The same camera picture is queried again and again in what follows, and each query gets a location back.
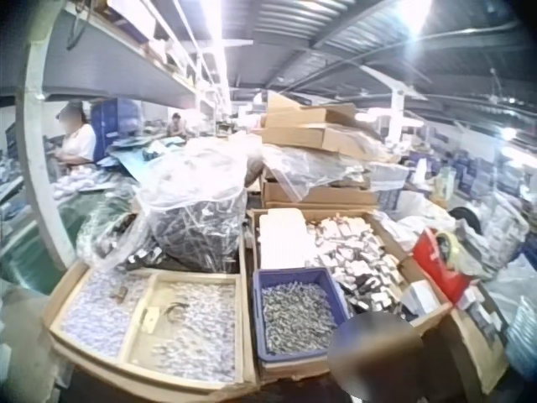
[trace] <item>fluorescent light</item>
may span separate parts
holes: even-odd
[[[261,105],[263,103],[263,94],[261,92],[258,92],[255,97],[253,98],[253,103],[256,105]]]
[[[422,128],[424,125],[423,120],[413,118],[403,118],[403,126],[407,128]]]
[[[300,4],[302,4],[304,7],[307,7],[310,10],[313,10],[313,11],[324,11],[324,10],[326,10],[326,8],[324,6],[322,6],[321,4],[316,3],[316,2],[300,2]]]
[[[531,154],[526,154],[519,149],[513,147],[503,147],[502,154],[511,160],[515,160],[518,163],[524,164],[531,168],[537,168],[537,158]]]
[[[368,113],[373,116],[391,116],[392,110],[389,107],[370,107]]]
[[[358,122],[368,122],[368,123],[373,123],[374,121],[377,120],[377,117],[370,113],[357,113],[354,118]]]
[[[432,0],[403,0],[399,3],[399,16],[412,34],[418,34],[423,28],[431,3]]]
[[[514,128],[503,128],[502,137],[506,141],[511,141],[517,135],[517,131]]]
[[[212,53],[215,56],[216,69],[220,78],[220,88],[225,102],[226,113],[231,113],[231,95],[227,82],[227,63],[222,40],[222,0],[202,0],[201,7],[205,14],[207,29],[212,37]]]

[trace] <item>cardboard box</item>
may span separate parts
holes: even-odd
[[[326,107],[300,107],[300,109],[294,111],[286,112],[283,110],[277,113],[269,113],[265,122],[265,128],[288,128],[312,123],[335,123],[348,127],[361,128],[362,126],[357,126],[357,121],[354,118],[355,114],[356,109],[352,104]]]
[[[373,192],[361,191],[353,187],[314,187],[300,203],[293,203],[279,183],[264,182],[261,197],[264,208],[298,207],[314,210],[353,210],[362,207],[374,209],[377,206],[377,197]]]
[[[249,210],[248,215],[250,217],[251,230],[253,232],[253,237],[255,242],[253,243],[253,266],[254,269],[258,270],[260,256],[259,256],[259,245],[258,245],[258,226],[259,226],[259,217],[263,214],[266,214],[267,210]],[[451,303],[447,300],[446,296],[441,292],[441,290],[436,286],[436,284],[430,279],[430,277],[420,268],[420,266],[410,257],[407,253],[403,251],[400,245],[392,238],[392,236],[378,223],[374,220],[373,216],[364,211],[337,211],[337,210],[303,210],[302,211],[306,221],[320,221],[327,217],[334,217],[337,213],[340,213],[342,216],[348,217],[362,217],[366,222],[371,224],[373,231],[378,235],[384,242],[384,247],[386,251],[395,258],[397,258],[399,263],[399,272],[404,277],[405,281],[412,283],[420,280],[428,280],[432,290],[435,292],[438,301],[441,303],[441,306],[430,314],[419,317],[412,321],[414,329],[421,335],[428,332],[430,329],[435,328],[441,322],[441,320],[449,314],[451,310]],[[301,360],[293,363],[282,363],[282,364],[263,364],[260,369],[260,373],[263,379],[281,379],[281,378],[291,378],[291,379],[303,379],[308,377],[317,376],[319,374],[324,374],[329,372],[328,364],[326,362],[326,357],[319,357],[317,359],[307,359]]]
[[[362,130],[345,126],[320,123],[302,127],[263,128],[257,131],[265,144],[275,144],[291,147],[319,149],[347,155],[357,160],[396,162],[395,157],[388,152],[380,156],[370,151],[372,144],[384,147],[383,144],[371,139]]]
[[[151,377],[143,376],[129,370],[124,365],[114,365],[101,357],[97,357],[92,351],[84,349],[81,345],[73,343],[68,338],[62,337],[60,332],[55,330],[55,322],[60,317],[64,306],[76,293],[81,282],[87,277],[86,265],[77,263],[62,278],[52,293],[47,307],[44,310],[44,326],[49,331],[53,349],[64,358],[84,370],[91,376],[102,380],[120,390],[137,396],[138,398],[160,401],[160,402],[217,402],[253,393],[259,389],[258,376],[253,364],[253,344],[250,327],[250,310],[248,308],[248,281],[243,274],[244,269],[244,248],[239,250],[239,263],[241,265],[241,275],[235,275],[237,284],[240,286],[242,304],[240,306],[240,316],[242,327],[239,332],[242,334],[242,348],[238,357],[242,357],[242,382],[225,386],[219,390],[201,390],[199,388],[173,385],[169,381],[160,381]]]
[[[472,318],[458,309],[443,321],[440,330],[455,360],[467,401],[482,401],[509,367],[500,337],[490,343]]]
[[[312,123],[334,123],[361,129],[371,137],[381,140],[371,125],[355,119],[357,110],[353,103],[303,106],[276,92],[269,92],[264,128],[287,128]]]

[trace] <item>white shirt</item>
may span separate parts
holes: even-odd
[[[91,125],[85,124],[73,134],[65,136],[62,150],[68,155],[74,155],[93,161],[95,144],[95,132]]]

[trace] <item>flattened cardboard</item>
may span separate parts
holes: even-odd
[[[264,182],[263,189],[261,190],[263,206],[266,203],[293,203],[284,188],[279,183]],[[306,205],[313,206],[309,208],[323,209],[330,205],[339,206],[366,206],[375,208],[377,206],[377,197],[371,191],[361,191],[355,187],[329,187],[319,186],[310,189],[310,193],[306,196],[298,206]]]
[[[465,390],[472,395],[477,394],[473,390],[475,386],[469,385],[471,377],[475,378],[474,373],[477,373],[477,384],[481,385],[481,392],[490,394],[508,368],[500,338],[495,337],[489,343],[472,318],[458,309],[451,312],[446,322],[442,332],[450,341]]]
[[[288,128],[312,123],[335,123],[356,127],[354,105],[337,105],[327,107],[302,107],[301,109],[269,113],[265,128]]]
[[[377,140],[368,139],[371,136],[359,128],[320,123],[297,128],[263,128],[256,133],[261,135],[264,144],[319,149],[362,161],[397,162],[399,160],[399,157],[389,153],[384,156],[368,153],[362,144]]]
[[[276,92],[269,92],[266,119],[262,127],[286,128],[312,123],[335,123],[349,128],[359,128],[374,139],[382,140],[373,127],[355,119],[356,112],[356,107],[352,103],[307,107]]]

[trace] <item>wooden tray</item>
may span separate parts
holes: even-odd
[[[65,284],[55,290],[51,298],[50,305],[44,316],[44,324],[49,328],[50,334],[55,341],[67,347],[76,354],[79,354],[85,359],[88,359],[96,364],[108,367],[119,373],[124,373],[140,381],[153,381],[158,384],[168,386],[179,386],[193,390],[220,390],[225,386],[235,385],[244,381],[242,376],[243,355],[242,355],[242,283],[240,275],[205,275],[194,273],[176,273],[163,270],[143,269],[137,270],[134,274],[148,278],[148,286],[131,317],[129,328],[123,339],[123,345],[117,358],[105,357],[96,351],[81,345],[68,334],[61,330],[66,313],[69,311],[70,305],[81,292],[84,284],[91,276],[92,270],[85,270],[83,266],[75,267],[74,271],[67,274],[69,277],[64,278],[62,283]],[[185,282],[185,283],[203,283],[203,284],[234,284],[235,285],[235,380],[233,382],[211,382],[195,379],[185,379],[177,376],[163,374],[156,370],[145,369],[135,364],[130,364],[128,358],[131,356],[135,342],[139,334],[142,332],[141,327],[145,320],[146,312],[153,298],[156,297],[159,284],[166,282]],[[66,297],[64,303],[58,307],[61,297]]]

